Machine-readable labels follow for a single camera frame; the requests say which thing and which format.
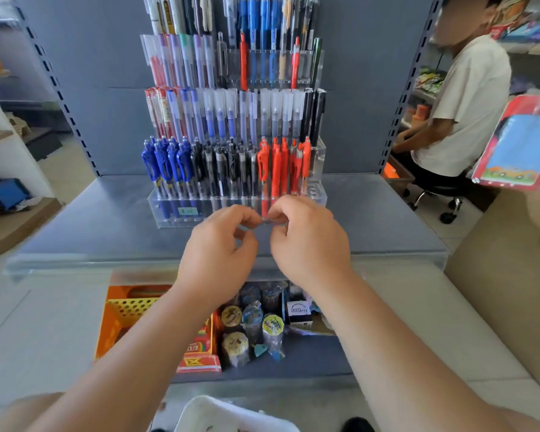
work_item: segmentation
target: gray back panel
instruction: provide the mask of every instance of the gray back panel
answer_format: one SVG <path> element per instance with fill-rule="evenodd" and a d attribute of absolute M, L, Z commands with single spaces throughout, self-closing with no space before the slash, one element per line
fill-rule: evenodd
<path fill-rule="evenodd" d="M 140 146 L 152 126 L 143 89 L 153 83 L 139 38 L 151 33 L 143 0 L 15 3 L 96 173 L 145 174 Z M 225 30 L 220 0 L 214 6 Z M 325 171 L 381 170 L 437 6 L 437 0 L 321 0 Z"/>

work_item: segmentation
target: white basket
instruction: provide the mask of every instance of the white basket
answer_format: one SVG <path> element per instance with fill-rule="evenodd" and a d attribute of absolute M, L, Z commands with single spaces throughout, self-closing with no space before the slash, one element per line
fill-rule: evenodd
<path fill-rule="evenodd" d="M 239 408 L 230 403 L 198 396 L 184 407 L 174 432 L 300 432 L 286 420 Z"/>

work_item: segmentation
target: brown cardboard panel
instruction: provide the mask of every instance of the brown cardboard panel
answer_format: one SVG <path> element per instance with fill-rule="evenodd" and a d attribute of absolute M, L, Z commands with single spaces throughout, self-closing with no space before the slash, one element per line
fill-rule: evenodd
<path fill-rule="evenodd" d="M 45 197 L 28 211 L 0 215 L 0 254 L 29 237 L 61 207 L 58 200 Z"/>
<path fill-rule="evenodd" d="M 540 228 L 526 196 L 504 190 L 445 273 L 540 383 Z"/>

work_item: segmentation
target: green price sticker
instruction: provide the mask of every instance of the green price sticker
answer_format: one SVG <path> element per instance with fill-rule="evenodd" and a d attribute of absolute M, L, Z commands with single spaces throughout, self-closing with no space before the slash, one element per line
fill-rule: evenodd
<path fill-rule="evenodd" d="M 193 215 L 194 217 L 198 216 L 198 209 L 195 207 L 179 207 L 178 213 L 180 215 Z"/>

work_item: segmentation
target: black hair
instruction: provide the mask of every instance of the black hair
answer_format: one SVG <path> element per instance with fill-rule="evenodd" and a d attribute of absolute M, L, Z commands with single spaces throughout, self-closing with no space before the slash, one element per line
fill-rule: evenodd
<path fill-rule="evenodd" d="M 444 0 L 443 3 L 442 3 L 442 6 L 446 7 L 448 6 L 448 4 L 450 4 L 452 0 Z M 499 6 L 502 4 L 502 0 L 488 0 L 488 5 L 486 7 L 491 7 L 491 6 Z"/>

